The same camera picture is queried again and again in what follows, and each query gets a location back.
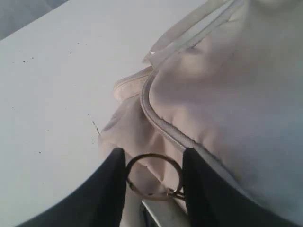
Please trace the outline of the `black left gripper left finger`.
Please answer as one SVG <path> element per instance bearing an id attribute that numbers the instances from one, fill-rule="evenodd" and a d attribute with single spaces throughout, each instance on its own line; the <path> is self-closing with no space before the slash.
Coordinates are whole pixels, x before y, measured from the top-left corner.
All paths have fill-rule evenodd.
<path id="1" fill-rule="evenodd" d="M 124 204 L 125 152 L 115 148 L 73 193 L 21 226 L 118 227 Z"/>

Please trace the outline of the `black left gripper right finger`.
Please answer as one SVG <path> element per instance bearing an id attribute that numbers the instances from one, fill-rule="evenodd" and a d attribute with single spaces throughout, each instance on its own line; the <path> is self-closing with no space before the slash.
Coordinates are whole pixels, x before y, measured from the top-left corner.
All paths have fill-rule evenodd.
<path id="1" fill-rule="evenodd" d="M 238 185 L 217 161 L 193 148 L 183 153 L 185 202 L 193 227 L 300 227 L 303 156 L 258 152 L 240 163 Z"/>

